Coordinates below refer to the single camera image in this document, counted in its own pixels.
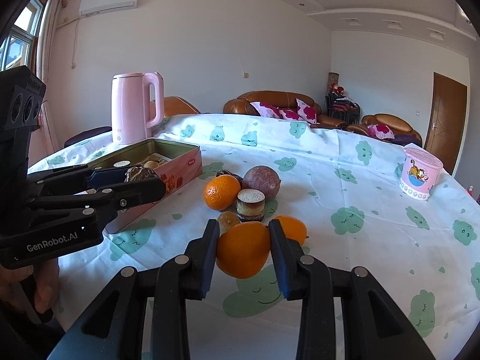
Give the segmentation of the brown wooden door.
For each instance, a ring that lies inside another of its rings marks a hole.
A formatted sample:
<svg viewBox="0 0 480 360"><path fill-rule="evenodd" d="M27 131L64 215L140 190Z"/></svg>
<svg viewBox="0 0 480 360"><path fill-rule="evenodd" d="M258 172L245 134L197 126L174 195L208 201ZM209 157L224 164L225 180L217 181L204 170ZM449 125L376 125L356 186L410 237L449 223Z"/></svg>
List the brown wooden door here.
<svg viewBox="0 0 480 360"><path fill-rule="evenodd" d="M466 85L435 72L430 123L424 149L453 174L461 149L467 111Z"/></svg>

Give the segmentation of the round layered cake piece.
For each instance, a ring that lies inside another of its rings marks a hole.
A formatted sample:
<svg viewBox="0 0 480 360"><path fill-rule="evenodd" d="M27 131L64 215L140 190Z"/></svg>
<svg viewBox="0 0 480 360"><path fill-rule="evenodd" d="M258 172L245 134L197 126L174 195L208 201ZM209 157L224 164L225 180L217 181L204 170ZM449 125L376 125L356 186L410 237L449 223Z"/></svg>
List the round layered cake piece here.
<svg viewBox="0 0 480 360"><path fill-rule="evenodd" d="M265 200L265 195L257 189L240 190L236 200L236 211L241 222L262 222Z"/></svg>

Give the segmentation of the stacked dark chairs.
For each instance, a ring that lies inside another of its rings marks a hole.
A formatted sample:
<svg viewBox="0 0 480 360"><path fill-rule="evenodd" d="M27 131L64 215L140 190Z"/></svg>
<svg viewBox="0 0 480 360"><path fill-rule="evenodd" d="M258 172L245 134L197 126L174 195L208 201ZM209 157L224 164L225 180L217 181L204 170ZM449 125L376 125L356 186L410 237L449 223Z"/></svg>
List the stacked dark chairs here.
<svg viewBox="0 0 480 360"><path fill-rule="evenodd" d="M354 125L360 122L360 105L348 97L330 91L325 96L327 115L340 119L347 125Z"/></svg>

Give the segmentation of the purple passion fruit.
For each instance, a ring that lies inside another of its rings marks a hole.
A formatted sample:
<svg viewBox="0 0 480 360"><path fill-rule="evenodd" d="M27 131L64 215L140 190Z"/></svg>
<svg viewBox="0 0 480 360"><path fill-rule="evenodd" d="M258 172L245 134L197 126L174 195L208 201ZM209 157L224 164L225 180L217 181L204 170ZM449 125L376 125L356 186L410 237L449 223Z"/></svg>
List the purple passion fruit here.
<svg viewBox="0 0 480 360"><path fill-rule="evenodd" d="M279 175L268 166L253 166L242 178L244 189L261 191L267 200L275 198L281 187Z"/></svg>

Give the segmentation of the white air conditioner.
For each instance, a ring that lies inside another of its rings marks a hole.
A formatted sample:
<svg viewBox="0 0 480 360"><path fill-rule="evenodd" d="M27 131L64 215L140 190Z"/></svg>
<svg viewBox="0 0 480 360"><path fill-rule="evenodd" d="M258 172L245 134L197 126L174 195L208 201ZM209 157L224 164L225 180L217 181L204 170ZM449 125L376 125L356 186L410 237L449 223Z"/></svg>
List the white air conditioner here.
<svg viewBox="0 0 480 360"><path fill-rule="evenodd" d="M81 0L79 16L94 16L110 11L135 9L138 0Z"/></svg>

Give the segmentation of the small brown longan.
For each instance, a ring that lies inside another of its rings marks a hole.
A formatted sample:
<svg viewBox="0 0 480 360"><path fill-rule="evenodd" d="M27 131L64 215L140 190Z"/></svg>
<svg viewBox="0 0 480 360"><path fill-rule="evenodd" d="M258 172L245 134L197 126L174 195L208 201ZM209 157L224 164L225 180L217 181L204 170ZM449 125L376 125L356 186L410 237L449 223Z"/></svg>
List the small brown longan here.
<svg viewBox="0 0 480 360"><path fill-rule="evenodd" d="M220 235L226 233L230 228L241 223L239 217L233 211L222 212L218 218L217 222L219 224Z"/></svg>

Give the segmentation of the pink metal tin box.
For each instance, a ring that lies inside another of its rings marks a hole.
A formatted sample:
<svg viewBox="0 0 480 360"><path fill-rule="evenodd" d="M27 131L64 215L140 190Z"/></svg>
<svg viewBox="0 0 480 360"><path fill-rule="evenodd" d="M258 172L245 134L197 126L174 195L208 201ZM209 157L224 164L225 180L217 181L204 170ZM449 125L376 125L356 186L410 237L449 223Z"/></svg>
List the pink metal tin box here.
<svg viewBox="0 0 480 360"><path fill-rule="evenodd" d="M202 155L197 145L177 141L149 138L133 145L107 154L89 162L91 167L113 167L122 160L131 162L127 168L143 166L149 160L157 161L159 166L153 169L163 182L163 198L200 176L202 172Z"/></svg>

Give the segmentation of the large orange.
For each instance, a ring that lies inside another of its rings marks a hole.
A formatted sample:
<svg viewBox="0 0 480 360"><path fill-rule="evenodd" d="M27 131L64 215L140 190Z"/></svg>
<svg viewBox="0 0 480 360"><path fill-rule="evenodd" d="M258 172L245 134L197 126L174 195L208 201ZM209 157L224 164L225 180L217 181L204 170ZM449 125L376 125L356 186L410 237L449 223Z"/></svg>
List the large orange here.
<svg viewBox="0 0 480 360"><path fill-rule="evenodd" d="M203 199L214 211L224 211L236 200L241 190L239 181L231 175L220 175L204 188Z"/></svg>

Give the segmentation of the pink white cushion right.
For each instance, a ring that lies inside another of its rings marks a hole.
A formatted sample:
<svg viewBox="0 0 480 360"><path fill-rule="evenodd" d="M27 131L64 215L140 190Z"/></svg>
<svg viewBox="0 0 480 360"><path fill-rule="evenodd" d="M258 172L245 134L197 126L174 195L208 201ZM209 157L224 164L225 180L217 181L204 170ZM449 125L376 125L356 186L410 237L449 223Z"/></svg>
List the pink white cushion right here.
<svg viewBox="0 0 480 360"><path fill-rule="evenodd" d="M310 125L315 125L317 123L317 110L314 106L306 104L301 99L296 99L297 102L297 113L298 115L307 121Z"/></svg>

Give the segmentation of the pink white cushion left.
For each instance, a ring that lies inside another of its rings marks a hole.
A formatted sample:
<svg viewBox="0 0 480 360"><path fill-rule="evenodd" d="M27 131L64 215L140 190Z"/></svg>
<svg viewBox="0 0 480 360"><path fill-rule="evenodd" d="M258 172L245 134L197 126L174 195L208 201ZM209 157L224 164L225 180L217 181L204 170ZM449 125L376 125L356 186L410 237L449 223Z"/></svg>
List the pink white cushion left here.
<svg viewBox="0 0 480 360"><path fill-rule="evenodd" d="M261 117L270 119L282 119L279 109L265 102L252 102L250 105L258 112Z"/></svg>

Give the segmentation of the orange chair back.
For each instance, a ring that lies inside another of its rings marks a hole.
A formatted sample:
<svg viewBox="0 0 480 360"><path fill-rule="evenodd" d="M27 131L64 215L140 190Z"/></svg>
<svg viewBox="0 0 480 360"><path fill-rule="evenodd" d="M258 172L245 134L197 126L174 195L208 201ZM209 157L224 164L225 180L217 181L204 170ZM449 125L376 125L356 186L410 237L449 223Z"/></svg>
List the orange chair back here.
<svg viewBox="0 0 480 360"><path fill-rule="evenodd" d="M178 115L196 115L200 114L200 111L187 102L184 98L178 96L164 97L163 104L163 117L168 118Z"/></svg>

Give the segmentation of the pink cartoon cup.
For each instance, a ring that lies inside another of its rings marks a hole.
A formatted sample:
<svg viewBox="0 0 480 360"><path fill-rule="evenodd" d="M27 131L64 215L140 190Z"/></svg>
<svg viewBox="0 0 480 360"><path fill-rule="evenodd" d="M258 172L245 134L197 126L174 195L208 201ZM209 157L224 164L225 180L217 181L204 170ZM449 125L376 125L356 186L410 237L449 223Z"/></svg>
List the pink cartoon cup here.
<svg viewBox="0 0 480 360"><path fill-rule="evenodd" d="M406 146L403 152L405 159L400 176L400 189L409 197L427 201L443 169L443 163L431 153L416 146Z"/></svg>

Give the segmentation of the cloud pattern tablecloth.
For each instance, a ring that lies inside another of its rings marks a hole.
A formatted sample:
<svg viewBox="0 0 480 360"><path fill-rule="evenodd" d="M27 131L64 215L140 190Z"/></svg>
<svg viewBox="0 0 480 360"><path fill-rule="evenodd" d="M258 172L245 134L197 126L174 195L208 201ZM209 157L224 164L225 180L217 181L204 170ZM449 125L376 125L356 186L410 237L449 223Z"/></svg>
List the cloud pattern tablecloth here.
<svg viewBox="0 0 480 360"><path fill-rule="evenodd" d="M60 259L63 328L121 267L158 267L203 232L216 217L203 201L216 172L264 165L281 179L267 219L304 222L304 249L330 267L366 267L437 359L453 359L470 339L479 323L479 204L448 173L418 201L400 190L402 147L255 116L178 115L157 136L199 147L201 174L124 232Z"/></svg>

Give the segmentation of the pink white cushion middle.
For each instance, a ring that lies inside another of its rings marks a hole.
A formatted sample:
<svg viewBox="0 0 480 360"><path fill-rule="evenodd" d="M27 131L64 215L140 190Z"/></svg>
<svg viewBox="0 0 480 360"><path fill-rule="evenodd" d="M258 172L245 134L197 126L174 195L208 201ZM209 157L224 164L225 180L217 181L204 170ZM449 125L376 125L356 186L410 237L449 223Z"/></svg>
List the pink white cushion middle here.
<svg viewBox="0 0 480 360"><path fill-rule="evenodd" d="M281 118L284 120L300 121L300 122L304 121L304 119L298 114L297 111L293 111L291 109L280 109L279 113L281 115Z"/></svg>

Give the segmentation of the small mandarin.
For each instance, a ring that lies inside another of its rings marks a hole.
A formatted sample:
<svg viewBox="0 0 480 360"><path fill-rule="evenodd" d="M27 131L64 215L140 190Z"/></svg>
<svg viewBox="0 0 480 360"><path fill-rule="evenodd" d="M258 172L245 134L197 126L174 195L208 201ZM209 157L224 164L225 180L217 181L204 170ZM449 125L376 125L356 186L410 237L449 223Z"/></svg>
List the small mandarin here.
<svg viewBox="0 0 480 360"><path fill-rule="evenodd" d="M216 265L236 279L249 279L263 268L269 254L267 227L261 222L240 223L220 236Z"/></svg>
<svg viewBox="0 0 480 360"><path fill-rule="evenodd" d="M286 238L297 241L301 246L304 245L308 238L308 231L301 220L288 215L278 215L275 219L280 222Z"/></svg>

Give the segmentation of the dark stool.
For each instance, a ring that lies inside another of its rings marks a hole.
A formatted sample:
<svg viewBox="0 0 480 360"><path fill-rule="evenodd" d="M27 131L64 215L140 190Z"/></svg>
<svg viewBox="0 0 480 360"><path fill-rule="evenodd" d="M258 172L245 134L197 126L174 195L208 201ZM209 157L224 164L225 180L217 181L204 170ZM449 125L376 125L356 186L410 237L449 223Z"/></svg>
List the dark stool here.
<svg viewBox="0 0 480 360"><path fill-rule="evenodd" d="M64 142L64 148L77 144L85 139L90 139L102 133L108 133L112 130L111 126L96 127L90 130L85 130L77 135L72 136Z"/></svg>

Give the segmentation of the pink electric kettle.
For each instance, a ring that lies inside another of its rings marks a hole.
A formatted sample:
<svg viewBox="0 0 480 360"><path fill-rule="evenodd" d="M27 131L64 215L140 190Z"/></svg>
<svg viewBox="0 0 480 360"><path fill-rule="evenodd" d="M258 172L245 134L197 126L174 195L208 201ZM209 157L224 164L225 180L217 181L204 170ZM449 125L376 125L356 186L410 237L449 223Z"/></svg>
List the pink electric kettle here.
<svg viewBox="0 0 480 360"><path fill-rule="evenodd" d="M158 72L134 72L112 79L112 140L130 145L152 137L164 118L164 79Z"/></svg>

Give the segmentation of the dark date behind orange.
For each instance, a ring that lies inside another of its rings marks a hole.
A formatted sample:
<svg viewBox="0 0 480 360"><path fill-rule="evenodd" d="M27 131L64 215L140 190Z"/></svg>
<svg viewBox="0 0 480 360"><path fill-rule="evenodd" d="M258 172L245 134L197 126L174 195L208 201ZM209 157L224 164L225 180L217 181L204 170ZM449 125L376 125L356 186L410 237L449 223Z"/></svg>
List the dark date behind orange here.
<svg viewBox="0 0 480 360"><path fill-rule="evenodd" d="M220 177L220 176L232 176L238 181L240 186L242 186L243 178L240 175L237 175L233 172L222 169L216 172L216 177Z"/></svg>

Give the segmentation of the long brown leather sofa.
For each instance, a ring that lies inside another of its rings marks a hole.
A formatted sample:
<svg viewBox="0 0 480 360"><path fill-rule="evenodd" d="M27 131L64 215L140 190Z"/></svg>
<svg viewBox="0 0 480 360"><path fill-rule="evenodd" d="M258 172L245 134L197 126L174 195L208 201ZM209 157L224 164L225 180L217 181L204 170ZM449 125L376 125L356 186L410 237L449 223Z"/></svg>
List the long brown leather sofa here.
<svg viewBox="0 0 480 360"><path fill-rule="evenodd" d="M346 122L324 114L311 97L285 91L260 90L241 94L224 104L223 113L308 122L312 128L344 129L347 126Z"/></svg>

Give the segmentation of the pink white cushion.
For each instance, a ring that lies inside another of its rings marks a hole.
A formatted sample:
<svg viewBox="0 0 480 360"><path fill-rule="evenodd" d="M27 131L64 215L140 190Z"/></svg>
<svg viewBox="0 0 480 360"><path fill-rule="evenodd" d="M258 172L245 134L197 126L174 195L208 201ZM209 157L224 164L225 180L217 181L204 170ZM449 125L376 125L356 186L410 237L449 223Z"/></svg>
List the pink white cushion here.
<svg viewBox="0 0 480 360"><path fill-rule="evenodd" d="M314 106L306 104L301 99L296 99L297 102L297 113L298 115L307 121L310 125L315 125L317 123L317 110Z"/></svg>
<svg viewBox="0 0 480 360"><path fill-rule="evenodd" d="M300 121L300 122L304 121L304 119L298 114L297 111L293 111L291 109L280 109L279 113L281 115L281 118L284 120Z"/></svg>
<svg viewBox="0 0 480 360"><path fill-rule="evenodd" d="M252 102L250 105L258 112L261 117L270 119L282 119L279 109L265 102Z"/></svg>

